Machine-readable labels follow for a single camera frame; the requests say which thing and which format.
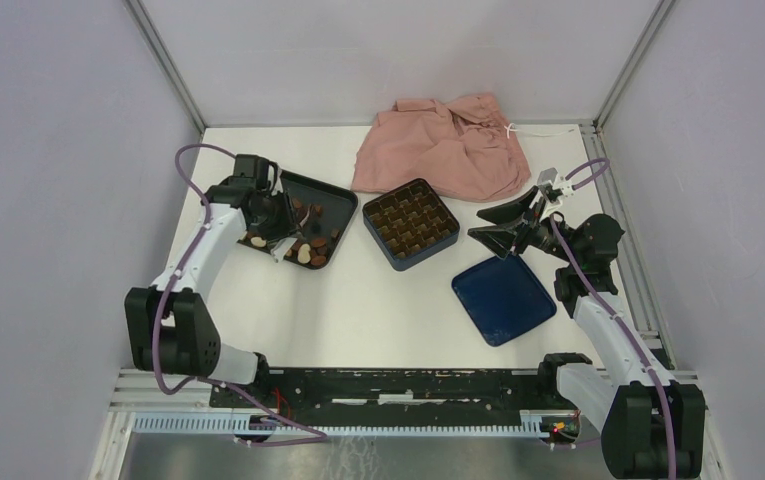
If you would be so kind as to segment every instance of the gray floor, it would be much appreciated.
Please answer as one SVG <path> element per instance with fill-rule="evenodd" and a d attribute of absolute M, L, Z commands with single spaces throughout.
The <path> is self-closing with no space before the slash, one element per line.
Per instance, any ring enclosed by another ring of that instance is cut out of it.
<path fill-rule="evenodd" d="M 597 445 L 555 451 L 523 438 L 338 437 L 250 449 L 219 435 L 135 434 L 122 479 L 611 480 Z"/>

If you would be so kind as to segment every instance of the white table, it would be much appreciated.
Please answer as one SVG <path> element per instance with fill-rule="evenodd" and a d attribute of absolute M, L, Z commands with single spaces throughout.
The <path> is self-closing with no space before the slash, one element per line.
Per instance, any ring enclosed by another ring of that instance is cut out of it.
<path fill-rule="evenodd" d="M 287 170 L 349 188 L 355 154 L 368 128 L 212 128 L 203 141 L 235 153 L 258 154 Z M 519 136 L 533 172 L 521 192 L 542 169 L 567 173 L 588 160 L 573 125 L 523 128 L 528 133 L 574 132 Z M 230 175 L 232 167 L 228 157 L 202 150 L 193 179 L 205 190 Z M 375 197 L 359 194 L 362 205 Z M 503 202 L 444 201 L 461 224 L 458 242 L 405 272 L 388 264 L 362 223 L 361 206 L 332 262 L 318 271 L 276 264 L 268 255 L 238 245 L 207 299 L 223 341 L 264 353 L 270 365 L 284 367 L 534 368 L 552 352 L 581 352 L 600 365 L 591 342 L 558 302 L 558 313 L 543 325 L 500 347 L 485 343 L 450 281 L 491 256 L 466 231 L 485 224 L 476 217 L 477 210 Z M 192 231 L 200 208 L 189 191 L 171 256 Z M 562 209 L 573 226 L 598 212 L 593 185 Z M 523 259 L 552 294 L 555 270 L 566 263 L 535 249 L 527 250 Z M 622 291 L 617 267 L 612 270 Z"/>

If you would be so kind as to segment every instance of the dark blue lid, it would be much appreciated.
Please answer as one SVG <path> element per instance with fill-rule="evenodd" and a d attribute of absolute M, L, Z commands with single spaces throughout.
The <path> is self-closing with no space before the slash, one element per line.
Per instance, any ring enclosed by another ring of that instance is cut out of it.
<path fill-rule="evenodd" d="M 482 338 L 498 347 L 556 314 L 553 301 L 517 255 L 491 257 L 453 279 L 453 291 Z"/>

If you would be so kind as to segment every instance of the gray wall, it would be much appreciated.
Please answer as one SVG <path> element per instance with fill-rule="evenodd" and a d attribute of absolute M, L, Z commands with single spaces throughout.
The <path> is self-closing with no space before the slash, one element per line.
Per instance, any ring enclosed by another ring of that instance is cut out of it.
<path fill-rule="evenodd" d="M 682 366 L 765 478 L 765 2 L 680 2 L 606 126 Z"/>
<path fill-rule="evenodd" d="M 195 138 L 122 2 L 0 2 L 0 479 L 86 474 Z"/>
<path fill-rule="evenodd" d="M 512 120 L 593 118 L 656 0 L 144 3 L 206 122 L 285 125 L 483 91 Z"/>

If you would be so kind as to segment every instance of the folded fabric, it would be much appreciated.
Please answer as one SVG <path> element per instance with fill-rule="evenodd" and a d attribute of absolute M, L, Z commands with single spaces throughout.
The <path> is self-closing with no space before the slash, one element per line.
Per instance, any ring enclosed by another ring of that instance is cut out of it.
<path fill-rule="evenodd" d="M 491 94 L 443 104 L 398 100 L 379 112 L 356 155 L 352 189 L 387 192 L 423 178 L 441 195 L 473 202 L 513 196 L 529 165 Z"/>

